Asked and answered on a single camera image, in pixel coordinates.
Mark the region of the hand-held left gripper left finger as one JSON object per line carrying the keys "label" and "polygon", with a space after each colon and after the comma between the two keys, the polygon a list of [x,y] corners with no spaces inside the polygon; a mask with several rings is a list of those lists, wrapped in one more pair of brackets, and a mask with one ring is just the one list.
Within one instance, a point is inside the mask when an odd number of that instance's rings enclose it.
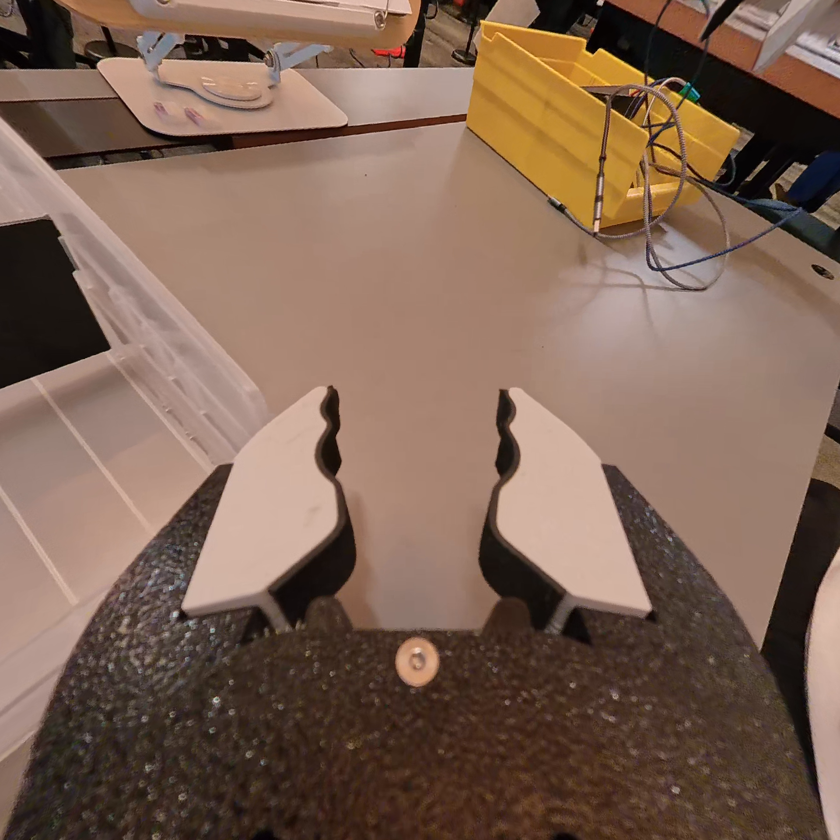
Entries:
{"label": "hand-held left gripper left finger", "polygon": [[336,595],[356,561],[338,473],[340,396],[313,388],[238,452],[182,601],[191,618],[255,609],[278,632]]}

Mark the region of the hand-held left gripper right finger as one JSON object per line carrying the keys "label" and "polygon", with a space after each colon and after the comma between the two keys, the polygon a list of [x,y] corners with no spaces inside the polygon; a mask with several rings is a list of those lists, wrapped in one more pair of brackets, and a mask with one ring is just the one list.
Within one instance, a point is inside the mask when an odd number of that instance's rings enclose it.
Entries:
{"label": "hand-held left gripper right finger", "polygon": [[582,610],[653,618],[596,452],[519,387],[500,390],[496,426],[497,482],[479,542],[490,588],[551,634]]}

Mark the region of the clear plastic bin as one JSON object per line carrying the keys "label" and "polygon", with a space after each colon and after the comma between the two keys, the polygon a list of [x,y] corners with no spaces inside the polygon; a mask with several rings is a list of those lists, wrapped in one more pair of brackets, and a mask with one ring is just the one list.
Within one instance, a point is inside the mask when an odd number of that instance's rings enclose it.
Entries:
{"label": "clear plastic bin", "polygon": [[2,121],[2,225],[48,217],[110,350],[2,387],[2,760],[107,590],[268,419],[256,385]]}

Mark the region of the yellow plastic bin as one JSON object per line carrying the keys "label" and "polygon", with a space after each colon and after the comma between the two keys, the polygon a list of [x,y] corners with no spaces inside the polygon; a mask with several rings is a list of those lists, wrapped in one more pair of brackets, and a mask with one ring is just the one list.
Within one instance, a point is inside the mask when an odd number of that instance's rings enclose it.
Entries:
{"label": "yellow plastic bin", "polygon": [[[584,224],[593,218],[605,108],[583,86],[635,86],[640,70],[582,38],[484,21],[467,127]],[[634,121],[612,114],[606,146],[602,226],[640,222],[639,165],[671,118],[653,96]]]}

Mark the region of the black office chair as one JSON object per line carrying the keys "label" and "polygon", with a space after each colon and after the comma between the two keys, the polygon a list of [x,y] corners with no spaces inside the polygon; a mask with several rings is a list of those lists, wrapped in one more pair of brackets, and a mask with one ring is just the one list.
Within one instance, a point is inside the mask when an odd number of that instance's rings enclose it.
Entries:
{"label": "black office chair", "polygon": [[774,145],[753,136],[740,150],[731,152],[721,165],[716,187],[720,194],[774,224],[829,259],[838,261],[838,209],[828,222],[819,217],[821,208],[809,211],[792,200],[777,198],[774,191],[781,177],[793,166],[809,169],[816,157],[795,153],[792,147]]}

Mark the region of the blue plastic tool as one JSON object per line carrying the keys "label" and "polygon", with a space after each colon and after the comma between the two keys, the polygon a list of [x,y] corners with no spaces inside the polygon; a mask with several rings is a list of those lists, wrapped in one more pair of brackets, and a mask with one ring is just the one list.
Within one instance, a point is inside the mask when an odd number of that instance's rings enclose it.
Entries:
{"label": "blue plastic tool", "polygon": [[256,112],[274,100],[282,75],[333,50],[330,45],[278,42],[260,51],[234,38],[143,33],[137,40],[145,69],[159,86],[189,91],[231,111]]}

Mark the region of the grey desk with wood edge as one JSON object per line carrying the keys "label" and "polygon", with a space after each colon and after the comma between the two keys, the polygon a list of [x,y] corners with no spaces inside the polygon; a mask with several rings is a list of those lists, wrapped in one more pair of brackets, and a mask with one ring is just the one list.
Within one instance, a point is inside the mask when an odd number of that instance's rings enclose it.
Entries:
{"label": "grey desk with wood edge", "polygon": [[[661,28],[691,46],[700,46],[700,32],[706,23],[701,2],[673,2],[660,21]],[[791,95],[825,115],[839,117],[838,56],[822,54],[793,45],[775,62],[756,71],[764,32],[741,20],[724,23],[711,36],[710,54],[732,67],[768,82],[773,88]]]}

